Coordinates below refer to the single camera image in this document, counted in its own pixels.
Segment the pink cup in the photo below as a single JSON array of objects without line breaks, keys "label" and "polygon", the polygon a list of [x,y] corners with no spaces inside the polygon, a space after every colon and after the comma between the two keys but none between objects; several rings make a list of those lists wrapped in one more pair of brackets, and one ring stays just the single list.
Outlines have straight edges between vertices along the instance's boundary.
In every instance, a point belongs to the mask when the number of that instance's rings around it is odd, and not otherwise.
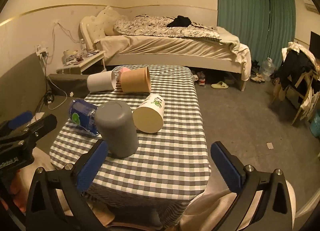
[{"label": "pink cup", "polygon": [[131,69],[127,68],[127,67],[122,67],[120,70],[119,70],[119,73],[122,74],[122,73],[125,73],[125,72],[129,72]]}]

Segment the brown paper cup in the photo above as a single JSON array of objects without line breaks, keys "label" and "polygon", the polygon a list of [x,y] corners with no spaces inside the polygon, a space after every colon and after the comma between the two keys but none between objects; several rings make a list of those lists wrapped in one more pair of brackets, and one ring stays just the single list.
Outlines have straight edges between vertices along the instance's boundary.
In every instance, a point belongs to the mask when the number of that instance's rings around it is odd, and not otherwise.
[{"label": "brown paper cup", "polygon": [[148,67],[123,72],[120,85],[124,93],[150,93],[151,79]]}]

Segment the floral patterned quilt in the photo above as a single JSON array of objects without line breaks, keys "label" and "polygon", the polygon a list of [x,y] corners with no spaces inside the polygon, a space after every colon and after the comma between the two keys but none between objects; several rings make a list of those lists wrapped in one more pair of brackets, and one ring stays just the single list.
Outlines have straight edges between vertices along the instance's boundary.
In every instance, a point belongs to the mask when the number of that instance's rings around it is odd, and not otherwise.
[{"label": "floral patterned quilt", "polygon": [[167,27],[175,18],[139,15],[132,20],[117,21],[114,28],[119,34],[128,36],[204,38],[216,42],[221,40],[217,28],[195,22],[191,22],[188,27]]}]

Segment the white bedside table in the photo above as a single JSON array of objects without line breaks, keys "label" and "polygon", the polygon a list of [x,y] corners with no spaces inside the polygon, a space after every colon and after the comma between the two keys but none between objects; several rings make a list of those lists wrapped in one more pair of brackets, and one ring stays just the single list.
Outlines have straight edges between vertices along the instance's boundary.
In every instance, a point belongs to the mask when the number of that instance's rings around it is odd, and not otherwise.
[{"label": "white bedside table", "polygon": [[86,57],[84,60],[77,64],[72,64],[72,65],[67,65],[63,66],[62,68],[58,68],[56,70],[57,74],[76,74],[76,75],[81,75],[85,70],[89,69],[96,63],[101,63],[103,66],[103,69],[101,72],[106,71],[106,66],[105,66],[105,51],[101,50],[98,51],[96,54],[92,55],[91,57]]}]

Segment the white cup green print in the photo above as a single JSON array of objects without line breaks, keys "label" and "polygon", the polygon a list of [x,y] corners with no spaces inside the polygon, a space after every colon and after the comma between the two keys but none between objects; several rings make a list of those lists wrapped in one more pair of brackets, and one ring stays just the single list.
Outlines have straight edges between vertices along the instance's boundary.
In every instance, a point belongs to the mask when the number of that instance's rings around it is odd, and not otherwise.
[{"label": "white cup green print", "polygon": [[164,125],[165,101],[158,94],[150,94],[133,113],[135,127],[144,133],[157,133]]}]

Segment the white paper scrap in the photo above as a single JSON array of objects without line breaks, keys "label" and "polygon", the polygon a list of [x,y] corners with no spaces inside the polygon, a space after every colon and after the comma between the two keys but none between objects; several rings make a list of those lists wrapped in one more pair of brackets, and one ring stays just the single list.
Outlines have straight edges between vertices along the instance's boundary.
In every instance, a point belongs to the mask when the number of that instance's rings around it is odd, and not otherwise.
[{"label": "white paper scrap", "polygon": [[272,143],[266,143],[266,145],[267,145],[267,148],[268,148],[269,150],[273,150],[273,149],[274,149],[274,146],[273,146]]}]

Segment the wooden chair with clothes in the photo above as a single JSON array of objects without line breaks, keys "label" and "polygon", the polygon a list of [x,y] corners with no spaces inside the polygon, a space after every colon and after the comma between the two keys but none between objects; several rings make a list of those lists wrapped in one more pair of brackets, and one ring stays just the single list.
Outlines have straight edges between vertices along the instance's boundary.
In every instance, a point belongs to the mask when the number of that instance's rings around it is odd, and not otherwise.
[{"label": "wooden chair with clothes", "polygon": [[283,61],[272,74],[276,80],[273,95],[283,101],[292,90],[298,96],[299,108],[292,122],[310,120],[319,100],[319,58],[296,42],[282,48]]}]

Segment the bed with beige sheet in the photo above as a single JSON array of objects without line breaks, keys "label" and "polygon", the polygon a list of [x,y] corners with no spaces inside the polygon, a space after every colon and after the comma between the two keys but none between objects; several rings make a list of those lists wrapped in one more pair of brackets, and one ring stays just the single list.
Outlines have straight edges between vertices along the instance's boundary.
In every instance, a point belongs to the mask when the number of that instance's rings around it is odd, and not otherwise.
[{"label": "bed with beige sheet", "polygon": [[[113,7],[119,14],[132,20],[139,15],[154,17],[178,16],[177,13],[159,13],[158,11],[137,11]],[[155,36],[106,36],[96,16],[86,16],[80,22],[82,37],[88,50],[105,51],[105,62],[115,65],[180,65],[195,68],[221,70],[238,73],[241,91],[251,74],[251,53],[249,47],[240,43],[238,36],[213,22],[203,22],[199,14],[191,18],[192,22],[217,28],[219,42],[204,38],[176,38]]]}]

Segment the white wall power strip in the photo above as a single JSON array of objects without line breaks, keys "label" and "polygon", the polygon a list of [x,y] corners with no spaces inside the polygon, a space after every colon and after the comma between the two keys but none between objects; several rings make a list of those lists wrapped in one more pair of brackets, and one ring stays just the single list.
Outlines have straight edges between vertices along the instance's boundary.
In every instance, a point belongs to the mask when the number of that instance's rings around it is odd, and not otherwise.
[{"label": "white wall power strip", "polygon": [[35,53],[39,58],[43,58],[48,55],[47,47],[44,43],[35,45]]}]

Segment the large clear water jug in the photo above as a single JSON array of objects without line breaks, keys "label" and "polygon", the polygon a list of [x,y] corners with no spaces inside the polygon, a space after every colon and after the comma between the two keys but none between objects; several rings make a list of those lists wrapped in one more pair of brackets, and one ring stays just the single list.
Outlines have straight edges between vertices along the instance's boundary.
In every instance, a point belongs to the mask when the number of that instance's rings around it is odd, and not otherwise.
[{"label": "large clear water jug", "polygon": [[260,66],[260,74],[266,82],[271,80],[270,76],[274,73],[275,68],[273,60],[270,57],[262,62]]}]

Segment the plain white cup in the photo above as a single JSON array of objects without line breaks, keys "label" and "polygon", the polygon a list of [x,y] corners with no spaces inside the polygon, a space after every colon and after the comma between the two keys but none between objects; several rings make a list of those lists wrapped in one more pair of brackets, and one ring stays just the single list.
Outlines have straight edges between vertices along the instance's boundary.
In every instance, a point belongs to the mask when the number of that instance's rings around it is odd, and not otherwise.
[{"label": "plain white cup", "polygon": [[91,93],[113,91],[116,88],[116,83],[113,70],[91,74],[87,78],[87,88]]}]

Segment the black garment on bed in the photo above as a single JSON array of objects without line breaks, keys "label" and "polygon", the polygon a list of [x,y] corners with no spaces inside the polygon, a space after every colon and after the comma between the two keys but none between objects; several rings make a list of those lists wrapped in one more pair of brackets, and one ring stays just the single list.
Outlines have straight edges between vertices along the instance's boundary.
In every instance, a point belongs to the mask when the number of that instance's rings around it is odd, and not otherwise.
[{"label": "black garment on bed", "polygon": [[188,27],[191,25],[191,20],[188,17],[177,16],[167,27]]}]

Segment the beige trousers leg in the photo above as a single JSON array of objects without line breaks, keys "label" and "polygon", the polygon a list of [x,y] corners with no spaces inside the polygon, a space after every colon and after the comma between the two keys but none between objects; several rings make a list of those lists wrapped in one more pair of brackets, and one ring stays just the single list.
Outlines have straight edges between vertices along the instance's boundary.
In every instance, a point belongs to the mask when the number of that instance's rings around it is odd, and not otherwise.
[{"label": "beige trousers leg", "polygon": [[[286,181],[286,185],[289,191],[291,203],[293,228],[296,217],[296,195],[291,183]],[[256,192],[249,210],[238,230],[249,225],[261,199],[261,195],[262,191]],[[212,230],[222,219],[223,215],[227,212],[235,198],[236,193],[228,193],[220,198],[214,198],[214,194],[212,193],[201,194],[201,196],[195,198],[187,207],[180,220],[179,230]]]}]

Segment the grey plastic cup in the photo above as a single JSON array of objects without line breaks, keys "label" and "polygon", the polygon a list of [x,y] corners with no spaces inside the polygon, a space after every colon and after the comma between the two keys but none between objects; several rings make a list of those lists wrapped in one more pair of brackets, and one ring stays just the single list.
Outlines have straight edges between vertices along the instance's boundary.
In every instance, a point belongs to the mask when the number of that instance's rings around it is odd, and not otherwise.
[{"label": "grey plastic cup", "polygon": [[123,101],[109,101],[95,111],[94,122],[114,158],[126,158],[139,147],[130,106]]}]

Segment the blue transparent plastic cup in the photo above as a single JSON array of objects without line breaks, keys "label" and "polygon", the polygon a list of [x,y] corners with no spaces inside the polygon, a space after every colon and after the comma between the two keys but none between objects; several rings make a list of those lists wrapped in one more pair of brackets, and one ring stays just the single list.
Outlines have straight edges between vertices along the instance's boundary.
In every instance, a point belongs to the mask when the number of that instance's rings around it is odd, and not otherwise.
[{"label": "blue transparent plastic cup", "polygon": [[94,117],[98,107],[91,104],[84,99],[75,99],[69,106],[69,118],[76,125],[82,127],[84,130],[91,132],[94,135],[98,135]]}]

